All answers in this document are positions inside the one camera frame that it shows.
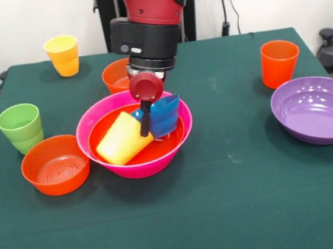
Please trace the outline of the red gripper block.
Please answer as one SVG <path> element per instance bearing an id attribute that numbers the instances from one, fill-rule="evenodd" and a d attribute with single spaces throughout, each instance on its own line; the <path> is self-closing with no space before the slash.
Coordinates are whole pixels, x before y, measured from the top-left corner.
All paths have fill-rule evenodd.
<path id="1" fill-rule="evenodd" d="M 151 102 L 158 100 L 164 90 L 163 80 L 158 78 L 153 72 L 139 73 L 130 80 L 129 90 L 131 96 L 140 101 L 142 111 L 140 135 L 148 136 L 150 132 L 150 108 Z"/>

